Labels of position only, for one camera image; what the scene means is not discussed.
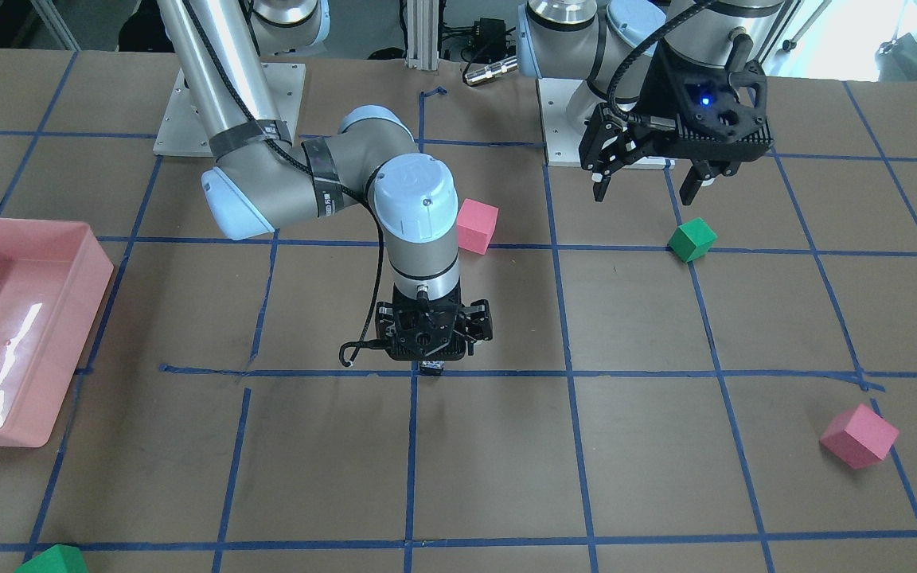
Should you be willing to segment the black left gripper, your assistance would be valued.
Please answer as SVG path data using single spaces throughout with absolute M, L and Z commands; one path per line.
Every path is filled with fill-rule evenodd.
M 619 119 L 601 103 L 579 143 L 592 171 L 594 201 L 607 196 L 611 173 L 642 157 L 691 160 L 680 187 L 692 203 L 712 171 L 762 157 L 774 145 L 767 117 L 767 77 L 750 59 L 752 37 L 736 36 L 724 63 L 706 66 L 658 42 L 636 105 Z

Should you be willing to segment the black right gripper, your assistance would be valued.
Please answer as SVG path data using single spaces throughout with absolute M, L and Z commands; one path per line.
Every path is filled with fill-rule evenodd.
M 393 289 L 392 301 L 376 305 L 376 348 L 396 361 L 459 361 L 474 345 L 494 338 L 489 302 L 461 302 L 461 289 L 430 300 Z

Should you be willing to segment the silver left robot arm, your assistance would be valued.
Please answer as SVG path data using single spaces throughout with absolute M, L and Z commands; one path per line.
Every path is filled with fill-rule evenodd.
M 758 60 L 782 1 L 528 1 L 516 28 L 525 76 L 582 80 L 597 98 L 578 145 L 594 199 L 649 157 L 690 162 L 678 191 L 732 177 L 774 145 Z

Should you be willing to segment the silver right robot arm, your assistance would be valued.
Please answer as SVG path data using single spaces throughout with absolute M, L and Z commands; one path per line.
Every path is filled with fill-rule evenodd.
M 382 349 L 396 361 L 458 361 L 494 337 L 489 303 L 462 303 L 459 197 L 443 161 L 419 152 L 389 109 L 361 106 L 336 135 L 294 145 L 259 55 L 322 42 L 325 1 L 161 1 L 168 40 L 199 109 L 215 166 L 201 186 L 232 240 L 334 216 L 371 215 L 392 301 L 372 300 L 375 337 L 343 349 Z

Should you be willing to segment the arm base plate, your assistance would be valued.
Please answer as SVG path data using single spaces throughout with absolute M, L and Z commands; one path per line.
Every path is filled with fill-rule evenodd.
M 537 90 L 547 163 L 580 167 L 579 143 L 600 98 L 583 80 L 543 77 L 537 81 Z
M 264 80 L 258 81 L 252 76 L 247 87 L 236 87 L 236 91 L 244 103 L 250 106 L 252 116 L 256 119 L 265 119 L 269 112 L 276 109 L 277 113 L 271 117 L 285 123 L 288 138 L 295 144 L 298 141 L 296 123 L 301 110 L 306 66 L 294 62 L 264 62 L 261 66 Z M 221 119 L 215 126 L 204 121 L 203 113 L 204 109 L 214 112 L 216 104 L 207 100 L 200 105 L 197 96 L 189 88 L 185 73 L 178 70 L 174 89 L 169 95 L 158 127 L 154 153 L 162 156 L 211 158 L 211 135 L 244 122 L 244 114 L 236 102 L 227 98 L 227 90 L 219 80 L 209 84 L 206 95 L 209 98 L 217 97 L 218 103 L 223 106 Z

